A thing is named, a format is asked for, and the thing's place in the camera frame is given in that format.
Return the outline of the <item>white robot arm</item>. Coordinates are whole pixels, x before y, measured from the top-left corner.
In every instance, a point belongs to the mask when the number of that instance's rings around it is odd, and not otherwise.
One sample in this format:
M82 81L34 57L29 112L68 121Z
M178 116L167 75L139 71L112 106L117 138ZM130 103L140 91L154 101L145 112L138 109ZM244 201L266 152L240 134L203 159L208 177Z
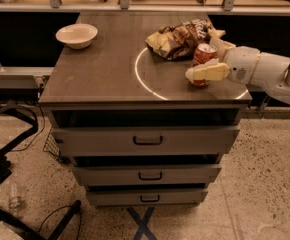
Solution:
M204 55L215 58L189 68L185 77L191 84L220 81L224 78L242 85L261 88L268 96L290 105L290 58L261 52L247 46L212 38L198 47Z

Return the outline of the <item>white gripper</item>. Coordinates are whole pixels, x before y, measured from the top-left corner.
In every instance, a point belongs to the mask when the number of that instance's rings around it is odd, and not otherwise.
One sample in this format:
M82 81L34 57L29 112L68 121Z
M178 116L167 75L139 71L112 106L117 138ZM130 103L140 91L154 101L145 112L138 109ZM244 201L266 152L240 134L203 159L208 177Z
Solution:
M209 44L214 48L215 57L204 64L189 68L185 77L190 81L207 80L220 81L228 79L248 84L259 61L260 51L246 46L236 47L235 44L212 37Z

